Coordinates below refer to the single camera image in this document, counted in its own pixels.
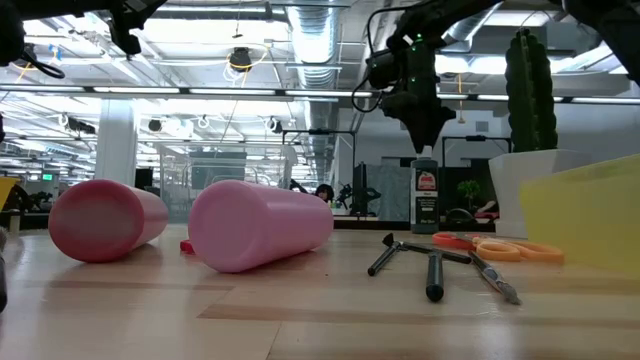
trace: scissors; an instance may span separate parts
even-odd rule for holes
[[[562,250],[525,241],[513,242],[479,234],[445,232],[433,235],[433,242],[440,246],[475,251],[485,260],[518,262],[526,259],[535,262],[564,263]]]

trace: potted plant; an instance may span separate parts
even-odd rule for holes
[[[473,212],[473,199],[480,194],[480,184],[475,180],[462,181],[458,184],[458,193],[465,199],[467,199],[469,206],[467,210]]]
[[[520,207],[520,184],[556,172],[588,165],[588,154],[558,150],[553,112],[551,64],[544,45],[528,29],[520,30],[506,54],[509,125],[513,154],[489,161],[491,178],[500,204],[498,236],[526,238]]]

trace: white planter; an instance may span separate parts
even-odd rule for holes
[[[493,187],[500,204],[496,234],[501,237],[527,238],[520,207],[520,184],[589,164],[591,155],[571,150],[505,154],[489,160]]]

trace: bottle label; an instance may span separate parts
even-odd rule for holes
[[[436,176],[429,171],[413,169],[411,184],[411,224],[437,224],[438,187]]]

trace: ceiling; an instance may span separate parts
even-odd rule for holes
[[[303,67],[331,69],[335,76],[331,89],[351,90],[362,80],[363,63],[369,55],[364,32],[369,14],[381,7],[410,3],[413,2],[285,0],[270,3],[272,18],[265,21],[265,2],[168,1],[145,23],[144,30],[132,32],[142,45],[142,53],[133,57],[125,56],[112,43],[106,25],[107,14],[28,21],[25,23],[27,42],[36,45],[38,59],[59,67],[66,78],[56,80],[39,71],[11,65],[0,69],[0,83],[297,89],[302,87],[299,70]],[[304,50],[295,48],[292,43],[295,31],[287,17],[291,5],[331,6],[338,14],[337,49],[328,64],[310,65],[301,61],[301,51],[313,55],[319,47],[308,42]],[[393,32],[398,15],[386,13],[372,23],[377,50],[384,48],[384,39]],[[440,90],[504,94],[504,53],[515,31],[523,25],[531,28],[550,50],[555,73],[554,94],[615,96],[628,89],[624,69],[590,29],[577,24],[548,1],[513,0],[505,2],[488,18],[473,37],[468,52],[447,51],[438,55]],[[238,47],[248,48],[253,62],[246,76],[229,68],[228,56]],[[65,180],[69,182],[91,177],[96,140],[92,137],[86,137],[85,141],[61,140],[61,137],[77,136],[61,125],[64,124],[61,114],[86,122],[99,131],[99,98],[12,92],[0,93],[0,99],[3,99],[0,111],[5,116],[7,133],[52,138],[8,141],[0,168],[13,170],[12,173],[18,171],[17,174],[43,167],[59,169],[68,174]],[[308,129],[310,114],[305,101],[265,100],[268,101],[164,99],[158,95],[133,101],[141,121],[140,137],[144,139],[189,137],[202,141],[277,143],[281,135],[268,129],[270,119],[280,121],[284,129]],[[352,115],[345,111],[345,106],[349,106],[345,103],[335,105],[342,108],[334,115],[339,117],[336,128],[351,123]],[[469,110],[500,110],[501,107],[504,105],[465,105]],[[170,125],[160,132],[152,132],[148,127],[152,119]],[[328,170],[318,169],[317,149],[325,148],[330,161],[331,140],[320,141],[308,136],[296,140],[301,142],[296,146],[300,164],[294,177],[314,186],[323,180],[318,177],[322,178]],[[152,142],[140,146],[139,154],[139,166],[156,165],[158,158]],[[35,160],[22,160],[25,156],[34,156]]]

